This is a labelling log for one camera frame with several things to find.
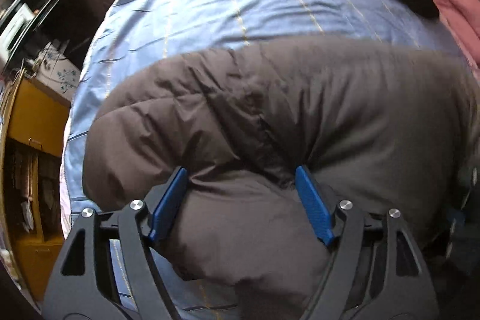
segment blue bed sheet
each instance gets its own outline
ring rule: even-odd
[[[461,56],[440,22],[416,16],[397,0],[116,0],[92,42],[70,111],[64,164],[73,220],[85,207],[98,209],[82,192],[86,137],[102,101],[126,77],[178,53],[209,47],[240,48],[258,40],[301,34],[340,34]],[[128,301],[118,251],[112,247],[112,258],[119,259],[119,288],[125,285],[121,287],[122,301],[133,305]],[[170,275],[164,262],[161,257],[157,259],[160,269],[168,274],[167,288],[178,290],[181,299],[177,299],[177,306],[195,307],[195,300],[205,290],[190,301],[186,299],[180,293],[186,283]],[[192,318],[193,313],[182,316]],[[200,317],[216,319],[218,312],[203,312]]]

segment pink blanket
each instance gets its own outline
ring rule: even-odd
[[[480,0],[433,0],[480,80]]]

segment drawer handle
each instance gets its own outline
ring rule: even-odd
[[[31,147],[33,147],[33,145],[37,145],[38,148],[41,150],[42,149],[42,143],[40,143],[40,141],[37,141],[35,139],[32,139],[31,137],[28,139],[28,145],[30,145]]]

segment blue rubber pad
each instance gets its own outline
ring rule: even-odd
[[[152,230],[148,235],[150,240],[163,240],[169,234],[177,211],[187,191],[187,184],[187,170],[181,168],[152,214]]]
[[[335,238],[332,232],[332,217],[308,172],[302,166],[295,170],[295,187],[315,235],[328,246]]]

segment brown puffer jacket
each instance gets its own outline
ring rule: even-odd
[[[299,318],[329,253],[295,168],[366,211],[400,209],[423,241],[475,151],[478,95],[461,60],[373,41],[292,37],[179,55],[105,100],[83,188],[116,210],[184,166],[190,190],[163,255],[235,285],[245,318]]]

